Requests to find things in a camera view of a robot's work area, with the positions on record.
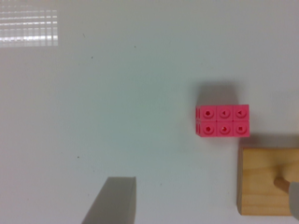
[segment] white surface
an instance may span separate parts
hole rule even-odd
[[[297,223],[238,214],[237,139],[194,107],[230,83],[251,133],[298,133],[298,1],[4,3],[57,10],[58,43],[0,48],[0,223],[80,223],[109,176],[136,176],[136,224]]]

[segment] pink toy block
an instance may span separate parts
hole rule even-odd
[[[233,121],[234,107],[232,105],[217,105],[216,121]]]
[[[220,121],[217,122],[217,136],[218,137],[233,137],[234,129],[231,121]]]
[[[249,136],[249,121],[234,121],[234,137]]]
[[[201,121],[216,121],[216,106],[202,105],[200,106],[200,120]]]
[[[196,120],[200,119],[200,106],[196,107],[195,117],[196,117]]]
[[[249,120],[249,105],[234,105],[233,120]]]
[[[198,122],[198,133],[201,137],[216,137],[217,123],[216,122]]]

